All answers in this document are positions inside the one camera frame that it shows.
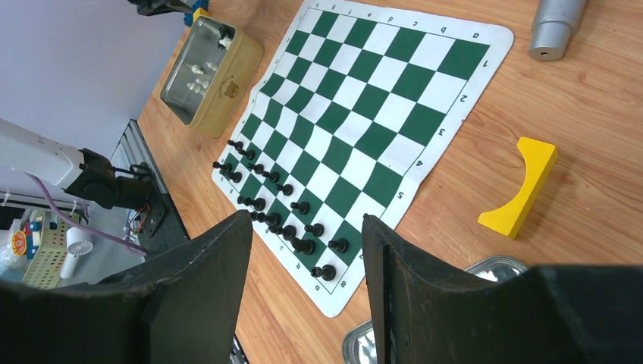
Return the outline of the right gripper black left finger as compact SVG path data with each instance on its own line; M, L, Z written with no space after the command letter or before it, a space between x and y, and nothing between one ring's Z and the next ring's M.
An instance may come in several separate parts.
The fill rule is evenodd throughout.
M252 247L245 210L96 284L1 283L3 363L226 363Z

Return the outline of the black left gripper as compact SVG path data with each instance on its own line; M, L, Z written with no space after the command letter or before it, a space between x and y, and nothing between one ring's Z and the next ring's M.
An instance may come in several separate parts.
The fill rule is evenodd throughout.
M171 12L183 14L193 12L192 6L181 0L128 0L128 2L136 7L138 15L147 17Z

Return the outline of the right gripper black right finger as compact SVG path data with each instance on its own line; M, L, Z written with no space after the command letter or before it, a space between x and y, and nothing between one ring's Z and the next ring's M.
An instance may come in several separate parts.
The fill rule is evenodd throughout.
M380 363L640 363L639 265L536 265L503 283L466 273L364 215ZM391 316L411 328L394 336Z

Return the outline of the silver tin lid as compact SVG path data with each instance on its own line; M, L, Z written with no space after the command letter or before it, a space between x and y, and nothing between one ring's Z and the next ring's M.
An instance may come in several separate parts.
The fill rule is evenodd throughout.
M503 283L525 273L529 268L510 256L489 256L464 269L468 274L496 283ZM390 349L396 343L395 334L401 329L411 328L406 316L400 313L391 316ZM344 363L378 363L375 328L372 321L364 322L350 330L343 339L342 355Z

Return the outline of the gold tin box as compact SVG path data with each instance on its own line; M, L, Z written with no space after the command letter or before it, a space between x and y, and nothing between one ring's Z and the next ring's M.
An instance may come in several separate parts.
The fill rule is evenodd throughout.
M263 46L242 30L200 16L193 21L160 99L184 126L218 138L263 55Z

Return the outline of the black pawn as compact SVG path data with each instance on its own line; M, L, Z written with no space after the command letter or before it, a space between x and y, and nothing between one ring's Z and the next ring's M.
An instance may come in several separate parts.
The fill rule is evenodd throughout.
M292 210L298 211L301 215L308 214L310 210L310 204L308 202L292 202L290 207Z
M238 149L237 151L248 160L253 160L256 157L256 152L252 149Z
M330 240L328 247L337 253L345 253L349 249L349 242L346 239L338 238L336 240Z
M262 175L262 174L264 173L264 166L263 166L263 164L252 164L252 163L248 163L246 166L248 167L248 169L249 169L249 170L251 170L252 172L254 172L254 173L256 173L256 174L260 174L260 175Z
M277 171L263 171L261 175L270 183L276 184L280 180L280 174Z

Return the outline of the black king piece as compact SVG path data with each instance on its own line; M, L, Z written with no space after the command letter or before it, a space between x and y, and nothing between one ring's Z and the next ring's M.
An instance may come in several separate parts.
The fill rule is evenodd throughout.
M250 212L250 218L253 221L265 223L269 227L278 226L281 223L281 216L277 212L265 214L264 212Z

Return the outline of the black bishop chess piece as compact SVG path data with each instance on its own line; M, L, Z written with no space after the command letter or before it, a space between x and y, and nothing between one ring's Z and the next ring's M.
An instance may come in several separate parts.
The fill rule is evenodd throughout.
M253 199L248 196L238 196L237 197L237 203L252 207L255 211L262 211L265 208L265 200L261 197L257 197L256 199Z

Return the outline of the black queen piece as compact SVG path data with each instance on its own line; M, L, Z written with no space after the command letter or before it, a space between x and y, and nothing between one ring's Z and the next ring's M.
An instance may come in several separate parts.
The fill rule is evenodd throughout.
M296 228L293 225L286 225L284 227L275 225L270 226L268 230L273 234L281 235L286 241L291 241L296 237Z

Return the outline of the black rook chess piece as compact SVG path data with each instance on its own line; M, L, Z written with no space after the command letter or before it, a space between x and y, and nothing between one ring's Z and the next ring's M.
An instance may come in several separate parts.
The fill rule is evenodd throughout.
M213 162L212 167L220 174L229 174L233 171L233 166L231 163L220 163L220 162Z

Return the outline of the green white chess board mat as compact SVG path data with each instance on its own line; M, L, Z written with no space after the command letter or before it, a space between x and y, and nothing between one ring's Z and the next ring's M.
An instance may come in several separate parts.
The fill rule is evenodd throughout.
M365 275L362 218L395 228L514 41L501 25L349 1L305 1L284 35L217 162L231 163L241 182L218 170L212 180L237 209L238 196L265 200L279 227L316 242L295 253L268 225L252 227L327 317L339 315ZM284 196L248 163L277 171ZM309 213L292 210L308 202ZM314 237L306 224L320 223ZM348 240L337 253L330 240ZM311 276L333 265L333 281Z

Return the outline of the black knight chess piece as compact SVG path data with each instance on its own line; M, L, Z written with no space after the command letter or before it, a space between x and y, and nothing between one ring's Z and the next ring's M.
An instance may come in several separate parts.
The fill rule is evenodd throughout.
M316 250L316 242L314 240L293 237L290 243L295 253L312 255Z

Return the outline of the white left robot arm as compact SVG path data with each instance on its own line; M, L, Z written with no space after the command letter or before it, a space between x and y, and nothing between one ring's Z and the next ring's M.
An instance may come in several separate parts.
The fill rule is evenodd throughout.
M1 3L1 194L68 198L85 150L109 157L184 32L128 1Z

